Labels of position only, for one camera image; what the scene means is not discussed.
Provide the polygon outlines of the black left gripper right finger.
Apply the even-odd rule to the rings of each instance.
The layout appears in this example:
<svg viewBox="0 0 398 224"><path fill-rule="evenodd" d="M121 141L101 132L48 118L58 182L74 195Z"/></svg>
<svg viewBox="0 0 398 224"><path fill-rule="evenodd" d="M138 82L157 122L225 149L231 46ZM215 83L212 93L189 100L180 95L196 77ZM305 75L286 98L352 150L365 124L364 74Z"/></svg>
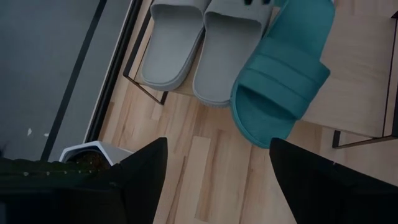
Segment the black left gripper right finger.
<svg viewBox="0 0 398 224"><path fill-rule="evenodd" d="M397 187L283 139L269 155L297 223L397 223Z"/></svg>

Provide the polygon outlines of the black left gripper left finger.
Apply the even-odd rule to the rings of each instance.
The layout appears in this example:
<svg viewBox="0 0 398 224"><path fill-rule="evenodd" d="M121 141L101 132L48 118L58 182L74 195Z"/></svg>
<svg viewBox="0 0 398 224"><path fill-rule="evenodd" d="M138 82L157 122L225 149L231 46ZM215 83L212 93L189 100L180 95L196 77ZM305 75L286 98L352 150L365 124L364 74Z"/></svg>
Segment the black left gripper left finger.
<svg viewBox="0 0 398 224"><path fill-rule="evenodd" d="M154 221L167 171L167 138L152 141L122 160L122 195L128 223Z"/></svg>

